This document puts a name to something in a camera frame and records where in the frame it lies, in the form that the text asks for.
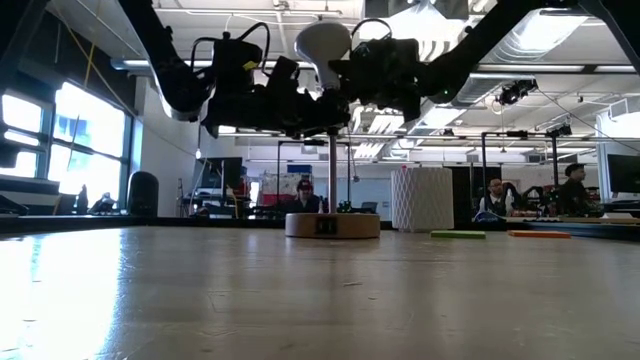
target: textured white cylinder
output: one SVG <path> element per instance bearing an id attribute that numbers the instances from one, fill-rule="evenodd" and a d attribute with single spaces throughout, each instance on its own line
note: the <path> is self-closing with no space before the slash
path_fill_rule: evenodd
<path id="1" fill-rule="evenodd" d="M 391 173 L 392 225 L 400 231 L 453 229 L 450 169 L 406 168 Z"/>

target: window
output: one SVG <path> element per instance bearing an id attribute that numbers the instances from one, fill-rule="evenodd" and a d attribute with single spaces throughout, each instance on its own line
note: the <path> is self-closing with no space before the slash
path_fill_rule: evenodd
<path id="1" fill-rule="evenodd" d="M 125 114 L 69 83 L 56 93 L 53 136 L 120 157 L 124 148 Z"/>
<path id="2" fill-rule="evenodd" d="M 100 200 L 102 194 L 107 192 L 117 201 L 120 192 L 120 162 L 75 150 L 69 158 L 70 152 L 64 146 L 51 147 L 48 179 L 60 182 L 60 193 L 78 194 L 82 185 L 86 185 L 89 205 Z"/>
<path id="3" fill-rule="evenodd" d="M 2 116 L 7 125 L 31 132 L 42 128 L 42 108 L 10 95 L 2 96 Z"/>
<path id="4" fill-rule="evenodd" d="M 0 175 L 35 177 L 37 161 L 38 155 L 35 153 L 21 152 L 18 154 L 16 167 L 12 169 L 0 168 Z"/>
<path id="5" fill-rule="evenodd" d="M 104 193 L 118 200 L 122 174 L 125 127 L 123 111 L 65 83 L 56 92 L 53 146 L 47 178 L 60 182 L 63 194 L 78 194 L 87 186 L 89 205 Z M 73 151 L 69 142 L 74 145 Z"/>

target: window frame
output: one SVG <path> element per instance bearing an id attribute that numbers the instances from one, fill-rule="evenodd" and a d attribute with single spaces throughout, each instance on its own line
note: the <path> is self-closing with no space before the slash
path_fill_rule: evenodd
<path id="1" fill-rule="evenodd" d="M 51 104 L 44 102 L 42 100 L 36 99 L 32 96 L 29 96 L 27 94 L 24 94 L 22 92 L 18 92 L 15 91 L 11 88 L 7 89 L 5 91 L 4 94 L 0 95 L 0 102 L 2 101 L 2 96 L 11 96 L 14 97 L 16 99 L 22 100 L 22 101 L 26 101 L 28 103 L 31 103 L 33 105 L 36 105 L 38 107 L 40 107 L 41 112 L 40 112 L 40 131 L 39 132 L 33 132 L 30 130 L 25 130 L 13 125 L 9 125 L 6 122 L 3 121 L 4 126 L 6 127 L 6 129 L 8 131 L 12 131 L 15 133 L 18 133 L 20 135 L 24 135 L 24 136 L 28 136 L 30 138 L 34 138 L 37 139 L 40 142 L 39 146 L 34 146 L 34 145 L 30 145 L 30 144 L 24 144 L 24 143 L 19 143 L 20 144 L 20 151 L 21 152 L 29 152 L 29 153 L 35 153 L 36 154 L 36 171 L 34 174 L 34 177 L 21 177 L 21 178 L 25 178 L 25 179 L 37 179 L 39 178 L 40 175 L 40 171 L 41 168 L 43 167 L 43 165 L 46 166 L 46 163 L 48 161 L 49 158 L 49 149 L 50 147 L 47 145 L 47 135 L 44 132 L 44 130 L 46 129 L 46 116 L 45 114 L 47 113 L 47 111 L 49 111 L 51 109 Z"/>
<path id="2" fill-rule="evenodd" d="M 73 151 L 74 152 L 77 151 L 86 155 L 100 155 L 105 158 L 118 161 L 120 163 L 120 191 L 118 194 L 118 206 L 120 208 L 125 208 L 126 196 L 128 194 L 127 192 L 128 179 L 129 179 L 129 176 L 131 175 L 130 174 L 131 173 L 131 151 L 132 151 L 131 144 L 133 141 L 132 137 L 133 137 L 134 118 L 120 104 L 116 104 L 113 101 L 110 101 L 110 99 L 105 99 L 104 97 L 100 96 L 96 92 L 93 92 L 89 89 L 84 89 L 81 85 L 78 85 L 78 83 L 70 79 L 66 79 L 65 82 L 80 88 L 82 91 L 86 92 L 87 94 L 99 99 L 100 101 L 105 102 L 106 104 L 124 113 L 125 124 L 124 124 L 124 131 L 122 134 L 123 135 L 123 149 L 122 149 L 123 151 L 122 151 L 121 157 L 114 156 L 101 151 L 97 151 L 92 149 L 91 147 L 80 145 L 78 143 L 73 144 Z M 28 94 L 16 91 L 11 88 L 7 89 L 3 95 L 12 96 L 20 100 L 30 102 L 34 105 L 39 106 L 42 109 L 41 123 L 40 123 L 41 125 L 40 125 L 39 132 L 24 130 L 8 124 L 5 124 L 5 125 L 8 130 L 14 131 L 21 135 L 38 139 L 38 141 L 40 141 L 39 146 L 21 144 L 21 151 L 36 153 L 37 160 L 36 160 L 36 172 L 35 172 L 34 178 L 47 179 L 49 170 L 51 168 L 51 149 L 53 145 L 59 145 L 59 146 L 71 148 L 70 141 L 57 139 L 53 136 L 55 118 L 56 118 L 55 100 L 53 102 L 42 101 L 40 99 L 34 98 L 33 96 L 29 96 Z"/>

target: hat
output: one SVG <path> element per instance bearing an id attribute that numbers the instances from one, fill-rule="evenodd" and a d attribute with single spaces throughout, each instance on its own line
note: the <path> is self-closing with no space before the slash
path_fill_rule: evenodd
<path id="1" fill-rule="evenodd" d="M 300 190 L 311 190 L 313 188 L 313 185 L 311 185 L 311 181 L 306 180 L 306 179 L 302 179 L 300 181 L 298 181 L 298 187 L 296 188 L 297 191 Z"/>

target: man in dark jacket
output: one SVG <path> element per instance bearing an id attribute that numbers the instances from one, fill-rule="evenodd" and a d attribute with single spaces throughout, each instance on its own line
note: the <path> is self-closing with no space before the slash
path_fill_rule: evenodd
<path id="1" fill-rule="evenodd" d="M 583 164 L 571 164 L 567 166 L 564 174 L 569 178 L 558 191 L 559 214 L 583 215 L 589 211 L 589 197 L 587 190 L 582 185 L 586 178 Z"/>
<path id="2" fill-rule="evenodd" d="M 287 213 L 318 213 L 320 211 L 320 198 L 313 195 L 313 186 L 309 180 L 300 180 L 296 190 L 298 195 L 287 204 Z"/>

